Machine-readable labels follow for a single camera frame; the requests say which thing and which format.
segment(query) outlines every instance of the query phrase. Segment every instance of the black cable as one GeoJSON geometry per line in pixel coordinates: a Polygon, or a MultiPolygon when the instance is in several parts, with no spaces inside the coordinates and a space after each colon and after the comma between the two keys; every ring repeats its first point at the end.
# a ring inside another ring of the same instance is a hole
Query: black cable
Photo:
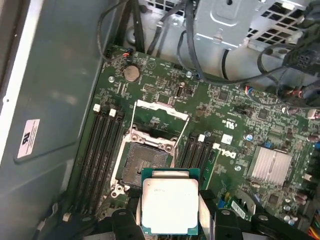
{"type": "Polygon", "coordinates": [[[226,71],[226,59],[227,59],[227,55],[229,53],[229,50],[225,49],[222,59],[221,59],[221,71],[222,71],[222,76],[224,79],[229,80],[228,75],[227,75],[227,71],[226,71]]]}
{"type": "MultiPolygon", "coordinates": [[[[260,52],[258,58],[257,58],[257,66],[258,66],[258,69],[259,71],[264,74],[264,73],[267,73],[268,71],[266,70],[265,66],[263,65],[262,63],[262,56],[264,54],[266,54],[267,51],[269,50],[272,50],[272,49],[276,49],[276,48],[286,48],[286,49],[293,49],[295,47],[295,45],[292,45],[292,44],[275,44],[275,45],[271,45],[271,46],[268,46],[266,47],[262,52],[260,52]]],[[[268,78],[270,80],[272,80],[274,83],[277,83],[278,80],[274,77],[274,76],[268,76],[268,78]]]]}
{"type": "Polygon", "coordinates": [[[304,94],[308,91],[318,91],[320,90],[320,79],[310,83],[309,85],[305,86],[301,89],[301,96],[303,98],[304,94]]]}
{"type": "Polygon", "coordinates": [[[103,13],[101,13],[100,17],[99,17],[99,20],[98,20],[98,24],[97,24],[97,33],[96,33],[96,41],[97,41],[97,45],[98,45],[98,49],[99,49],[99,53],[101,55],[101,57],[107,61],[107,62],[115,62],[117,61],[118,59],[122,58],[122,55],[120,56],[117,56],[115,58],[109,58],[109,57],[106,57],[105,54],[104,54],[104,51],[102,49],[102,45],[101,45],[101,27],[102,27],[102,23],[105,19],[105,17],[110,13],[112,12],[114,9],[120,7],[121,5],[125,4],[126,2],[128,2],[129,0],[122,0],[120,1],[119,3],[117,3],[116,5],[110,7],[108,10],[104,11],[103,13]]]}
{"type": "Polygon", "coordinates": [[[138,52],[145,53],[144,29],[141,21],[140,7],[138,0],[131,0],[135,48],[138,52]]]}
{"type": "Polygon", "coordinates": [[[181,35],[180,35],[180,38],[179,38],[179,42],[178,42],[178,46],[176,48],[176,57],[178,58],[178,61],[180,63],[180,65],[186,69],[187,71],[191,72],[191,73],[194,73],[196,74],[196,72],[189,68],[187,65],[184,64],[184,62],[182,61],[182,58],[181,58],[181,53],[180,53],[180,49],[181,49],[181,46],[182,46],[182,43],[184,42],[184,35],[186,34],[186,31],[184,30],[181,35]]]}
{"type": "Polygon", "coordinates": [[[275,94],[277,96],[278,101],[288,107],[291,107],[291,108],[297,108],[297,109],[303,109],[303,110],[320,109],[320,106],[308,106],[306,104],[304,106],[301,106],[301,105],[296,105],[295,103],[289,102],[290,98],[293,98],[293,96],[290,97],[288,100],[282,99],[282,96],[280,96],[280,88],[281,88],[282,80],[283,80],[286,72],[287,72],[287,70],[282,73],[282,75],[280,76],[279,81],[277,82],[277,85],[276,85],[275,94]]]}
{"type": "Polygon", "coordinates": [[[189,55],[192,60],[192,63],[195,66],[196,71],[198,72],[200,78],[208,84],[211,85],[217,85],[217,86],[226,86],[226,85],[238,85],[238,84],[244,84],[248,82],[254,82],[261,79],[264,79],[265,77],[268,77],[272,74],[281,72],[285,67],[278,67],[274,70],[271,70],[269,72],[263,73],[258,76],[253,76],[245,79],[239,79],[234,81],[229,80],[221,80],[221,81],[214,81],[212,79],[206,79],[204,72],[200,66],[200,63],[198,61],[196,49],[195,49],[195,42],[194,42],[194,5],[192,0],[188,0],[185,5],[185,16],[186,16],[186,36],[187,36],[187,45],[189,50],[189,55]]]}
{"type": "MultiPolygon", "coordinates": [[[[177,12],[181,11],[182,9],[184,9],[185,5],[186,5],[185,1],[180,2],[178,5],[174,6],[169,11],[167,11],[165,13],[165,15],[160,19],[159,22],[164,23],[167,20],[167,18],[169,18],[171,15],[176,14],[177,12]]],[[[161,26],[157,26],[156,27],[153,40],[150,43],[150,46],[149,46],[146,54],[152,55],[152,53],[154,52],[154,50],[156,48],[156,45],[157,45],[157,43],[159,41],[160,35],[162,33],[162,30],[163,30],[163,26],[162,27],[161,26]]]]}

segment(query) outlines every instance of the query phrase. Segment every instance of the screw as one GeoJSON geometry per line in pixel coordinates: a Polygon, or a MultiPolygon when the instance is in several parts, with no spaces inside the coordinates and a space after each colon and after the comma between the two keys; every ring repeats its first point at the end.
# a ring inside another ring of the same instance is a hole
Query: screw
{"type": "Polygon", "coordinates": [[[223,215],[230,215],[230,212],[228,210],[222,210],[221,213],[223,215]]]}
{"type": "Polygon", "coordinates": [[[192,72],[187,71],[187,72],[185,73],[185,76],[186,76],[188,79],[191,78],[191,77],[192,77],[192,72]]]}
{"type": "Polygon", "coordinates": [[[267,216],[265,216],[265,215],[260,215],[259,219],[262,220],[262,221],[268,221],[269,220],[269,218],[267,218],[267,216]]]}
{"type": "Polygon", "coordinates": [[[131,139],[132,139],[132,141],[137,141],[138,140],[138,136],[137,135],[132,135],[131,139]]]}
{"type": "Polygon", "coordinates": [[[236,172],[241,171],[241,166],[239,166],[239,165],[235,166],[235,167],[234,167],[234,170],[235,170],[236,172]]]}
{"type": "Polygon", "coordinates": [[[171,149],[172,149],[172,147],[171,147],[170,145],[167,145],[167,146],[165,147],[165,150],[168,151],[168,152],[170,152],[171,149]]]}
{"type": "Polygon", "coordinates": [[[110,76],[110,77],[108,78],[109,83],[113,83],[115,80],[116,80],[116,79],[115,79],[114,76],[110,76]]]}

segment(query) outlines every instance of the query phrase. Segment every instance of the heatsink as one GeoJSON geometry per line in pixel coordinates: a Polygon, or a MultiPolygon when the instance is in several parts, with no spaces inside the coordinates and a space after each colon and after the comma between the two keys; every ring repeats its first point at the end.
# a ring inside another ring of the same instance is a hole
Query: heatsink
{"type": "Polygon", "coordinates": [[[290,167],[292,156],[258,146],[248,171],[248,176],[258,181],[282,186],[290,167]]]}

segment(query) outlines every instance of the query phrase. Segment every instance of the chip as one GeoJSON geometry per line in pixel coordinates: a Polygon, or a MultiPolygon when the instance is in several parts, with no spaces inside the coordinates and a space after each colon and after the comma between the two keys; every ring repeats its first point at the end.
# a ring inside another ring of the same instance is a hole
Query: chip
{"type": "Polygon", "coordinates": [[[272,205],[277,205],[279,197],[277,195],[271,194],[268,202],[272,205]]]}
{"type": "Polygon", "coordinates": [[[266,120],[268,117],[269,111],[265,109],[260,109],[258,114],[258,119],[266,120]]]}
{"type": "Polygon", "coordinates": [[[141,187],[143,168],[164,168],[169,153],[139,143],[130,143],[122,181],[129,186],[141,187]]]}
{"type": "Polygon", "coordinates": [[[183,70],[184,68],[179,64],[173,64],[174,69],[183,70]]]}
{"type": "Polygon", "coordinates": [[[218,99],[221,101],[227,101],[229,93],[227,91],[221,90],[218,96],[218,99]]]}

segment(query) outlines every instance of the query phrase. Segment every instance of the white label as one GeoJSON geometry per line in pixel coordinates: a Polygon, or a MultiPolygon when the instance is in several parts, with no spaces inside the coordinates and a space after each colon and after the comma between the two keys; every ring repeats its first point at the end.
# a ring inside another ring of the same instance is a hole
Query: white label
{"type": "Polygon", "coordinates": [[[22,140],[18,152],[18,159],[28,156],[34,148],[36,135],[39,127],[40,119],[28,120],[25,123],[22,140]]]}
{"type": "Polygon", "coordinates": [[[232,201],[231,207],[233,208],[233,210],[235,210],[235,211],[239,214],[239,216],[240,216],[242,219],[245,219],[245,218],[246,218],[245,212],[238,206],[238,204],[236,204],[235,201],[232,201]]]}
{"type": "Polygon", "coordinates": [[[223,144],[228,144],[228,145],[230,145],[233,138],[234,138],[233,136],[230,136],[230,135],[228,135],[228,134],[223,134],[222,139],[221,139],[221,142],[222,142],[223,144]]]}

